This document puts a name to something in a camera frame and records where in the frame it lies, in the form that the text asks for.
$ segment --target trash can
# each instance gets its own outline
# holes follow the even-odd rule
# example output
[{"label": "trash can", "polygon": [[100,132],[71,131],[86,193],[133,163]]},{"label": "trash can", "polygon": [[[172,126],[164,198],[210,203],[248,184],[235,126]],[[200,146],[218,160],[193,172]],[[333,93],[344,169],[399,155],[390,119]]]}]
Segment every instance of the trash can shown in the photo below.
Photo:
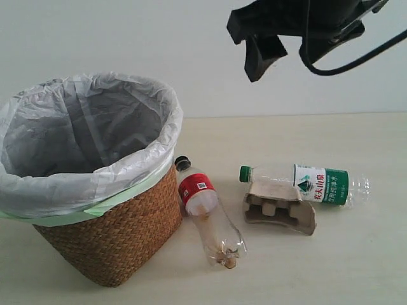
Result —
[{"label": "trash can", "polygon": [[106,287],[129,279],[181,223],[173,89],[118,73],[33,86],[0,111],[0,217],[33,224]]}]

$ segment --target red label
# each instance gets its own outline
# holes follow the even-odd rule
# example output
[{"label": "red label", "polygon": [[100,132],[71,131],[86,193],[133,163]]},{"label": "red label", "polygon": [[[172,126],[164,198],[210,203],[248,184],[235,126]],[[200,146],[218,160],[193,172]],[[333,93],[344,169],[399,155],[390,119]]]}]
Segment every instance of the red label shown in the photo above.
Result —
[{"label": "red label", "polygon": [[181,196],[183,203],[186,205],[193,195],[206,189],[215,190],[212,183],[210,183],[208,176],[203,173],[194,173],[181,182],[178,187],[178,193]]}]

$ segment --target black cable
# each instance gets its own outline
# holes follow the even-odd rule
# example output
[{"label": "black cable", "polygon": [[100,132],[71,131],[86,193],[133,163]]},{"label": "black cable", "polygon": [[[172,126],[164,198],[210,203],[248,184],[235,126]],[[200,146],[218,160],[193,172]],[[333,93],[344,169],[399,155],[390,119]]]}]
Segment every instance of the black cable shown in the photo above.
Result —
[{"label": "black cable", "polygon": [[364,64],[368,60],[372,59],[373,57],[383,53],[385,50],[388,50],[392,46],[398,44],[399,42],[403,41],[407,38],[407,30],[403,31],[402,33],[394,36],[392,39],[388,40],[384,44],[378,46],[374,50],[370,51],[369,53],[359,57],[358,59],[350,62],[349,64],[343,65],[342,67],[332,69],[332,70],[320,70],[314,67],[310,59],[308,57],[308,23],[310,17],[310,3],[311,0],[303,0],[304,7],[303,7],[303,35],[302,35],[302,45],[300,48],[300,56],[304,63],[304,65],[310,70],[312,73],[320,75],[320,76],[332,76],[347,72],[353,68]]}]

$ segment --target empty plastic bottle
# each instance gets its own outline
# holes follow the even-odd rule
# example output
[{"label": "empty plastic bottle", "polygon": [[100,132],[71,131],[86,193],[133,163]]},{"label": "empty plastic bottle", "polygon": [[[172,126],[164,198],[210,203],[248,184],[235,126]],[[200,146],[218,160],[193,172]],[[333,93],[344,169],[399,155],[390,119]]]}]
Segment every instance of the empty plastic bottle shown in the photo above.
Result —
[{"label": "empty plastic bottle", "polygon": [[209,262],[234,268],[236,259],[247,252],[242,235],[224,211],[208,176],[193,168],[185,156],[178,157],[175,165],[179,195],[199,230]]},{"label": "empty plastic bottle", "polygon": [[346,207],[367,202],[370,194],[370,181],[364,175],[349,174],[345,170],[298,164],[240,168],[241,182],[252,182],[258,179],[290,183],[300,190],[302,198],[306,201]]}]

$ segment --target white table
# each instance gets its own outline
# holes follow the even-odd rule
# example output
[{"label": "white table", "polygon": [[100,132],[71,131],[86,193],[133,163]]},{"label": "white table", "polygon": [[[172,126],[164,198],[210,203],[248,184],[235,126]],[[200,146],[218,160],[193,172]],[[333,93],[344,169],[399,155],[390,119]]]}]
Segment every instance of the white table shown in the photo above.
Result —
[{"label": "white table", "polygon": [[[187,119],[177,154],[205,170],[249,255],[208,267],[190,220],[124,285],[84,278],[27,224],[0,220],[0,304],[407,304],[407,114]],[[350,168],[372,183],[353,209],[315,206],[305,236],[246,224],[241,164]]]}]

